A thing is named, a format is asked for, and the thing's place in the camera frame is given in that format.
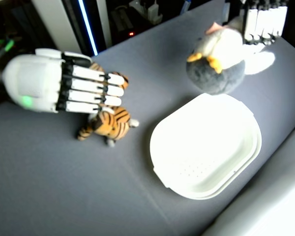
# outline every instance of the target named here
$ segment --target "tiger plush toy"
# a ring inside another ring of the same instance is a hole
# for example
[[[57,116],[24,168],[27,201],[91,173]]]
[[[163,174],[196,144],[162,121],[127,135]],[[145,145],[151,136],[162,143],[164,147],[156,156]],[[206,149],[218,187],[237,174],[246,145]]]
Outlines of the tiger plush toy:
[[[139,126],[139,122],[131,119],[123,107],[112,107],[112,110],[114,114],[101,111],[97,115],[89,116],[88,124],[80,130],[78,140],[83,141],[94,132],[106,136],[107,144],[114,147],[116,140],[123,138],[130,128]]]

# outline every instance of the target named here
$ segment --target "yellow foot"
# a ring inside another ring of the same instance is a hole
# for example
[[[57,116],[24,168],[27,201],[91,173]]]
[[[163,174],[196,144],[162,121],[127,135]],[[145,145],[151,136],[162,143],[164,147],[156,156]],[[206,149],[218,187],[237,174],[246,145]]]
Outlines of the yellow foot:
[[[200,60],[201,58],[202,58],[201,53],[194,53],[190,57],[188,57],[187,62],[193,62],[193,61],[196,61],[196,60]]]
[[[210,66],[216,71],[216,73],[221,74],[222,73],[222,65],[221,62],[212,57],[212,56],[208,56],[207,57],[207,61],[209,62]]]

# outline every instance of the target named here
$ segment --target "plush bird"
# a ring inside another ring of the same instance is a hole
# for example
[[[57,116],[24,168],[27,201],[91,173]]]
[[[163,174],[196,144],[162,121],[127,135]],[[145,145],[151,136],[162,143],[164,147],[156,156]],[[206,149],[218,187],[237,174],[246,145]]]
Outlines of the plush bird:
[[[273,64],[273,53],[260,53],[263,44],[243,44],[241,26],[239,17],[226,26],[214,23],[204,38],[197,41],[187,59],[186,70],[201,92],[230,93],[240,85],[245,74],[258,73]]]

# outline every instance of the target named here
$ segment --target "green light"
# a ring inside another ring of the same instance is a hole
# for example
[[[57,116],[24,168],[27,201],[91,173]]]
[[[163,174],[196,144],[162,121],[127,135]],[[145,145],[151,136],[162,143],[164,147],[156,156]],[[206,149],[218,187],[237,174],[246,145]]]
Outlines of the green light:
[[[33,105],[33,100],[29,96],[23,96],[22,101],[25,107],[31,107]]]

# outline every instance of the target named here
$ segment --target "stuffed animal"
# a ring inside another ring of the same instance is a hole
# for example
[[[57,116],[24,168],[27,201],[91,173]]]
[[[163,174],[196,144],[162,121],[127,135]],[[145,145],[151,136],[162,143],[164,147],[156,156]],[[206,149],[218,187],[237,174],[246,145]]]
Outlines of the stuffed animal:
[[[265,47],[243,45],[242,19],[228,25],[214,23],[199,39],[187,59],[188,77],[201,92],[211,95],[230,93],[243,81],[245,74],[256,74],[274,63],[273,53],[260,51]]]
[[[112,107],[114,114],[101,111],[97,115],[90,115],[88,124],[83,127],[78,135],[78,140],[83,141],[91,133],[105,136],[110,147],[115,146],[116,140],[123,138],[130,128],[138,127],[139,122],[131,119],[130,114],[123,107]]]

